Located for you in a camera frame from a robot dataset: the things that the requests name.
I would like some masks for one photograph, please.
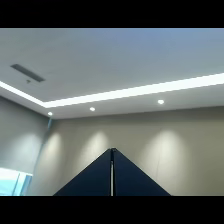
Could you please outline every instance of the dark pyramid shape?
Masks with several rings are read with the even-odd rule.
[[[170,196],[118,150],[114,150],[116,196]]]
[[[55,196],[109,196],[110,158],[107,150],[60,189]]]

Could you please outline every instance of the white ceiling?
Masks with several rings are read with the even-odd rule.
[[[27,84],[12,64],[46,81]],[[43,102],[223,72],[224,29],[0,29],[0,81]],[[223,106],[223,93],[217,85],[46,109],[0,88],[55,119]]]

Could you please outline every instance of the wall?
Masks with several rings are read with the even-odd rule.
[[[224,108],[54,121],[30,195],[53,195],[116,147],[172,195],[224,195]]]
[[[48,118],[0,97],[0,167],[33,173]]]

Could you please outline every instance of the illuminated ceiling recess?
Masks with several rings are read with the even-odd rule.
[[[159,84],[152,84],[122,90],[115,90],[110,92],[104,93],[97,93],[91,94],[87,96],[79,96],[61,100],[54,100],[49,102],[42,102],[41,100],[36,99],[10,85],[7,85],[3,82],[0,82],[0,87],[21,96],[33,103],[36,103],[45,108],[52,108],[52,107],[64,107],[74,104],[81,104],[81,103],[90,103],[96,101],[103,101],[103,100],[112,100],[112,99],[119,99],[125,97],[132,97],[132,96],[141,96],[153,93],[163,93],[163,92],[170,92],[176,90],[183,90],[183,89],[192,89],[198,87],[205,87],[205,86],[214,86],[224,84],[224,73],[209,75],[209,76],[201,76],[197,78],[191,79],[183,79],[178,81],[172,82],[165,82]]]

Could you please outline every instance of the air vent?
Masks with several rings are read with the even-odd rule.
[[[14,68],[15,70],[23,73],[27,77],[34,79],[37,82],[43,82],[43,81],[45,81],[45,79],[43,79],[39,75],[35,74],[34,72],[31,72],[30,70],[24,68],[23,66],[21,66],[19,64],[11,65],[11,67]]]

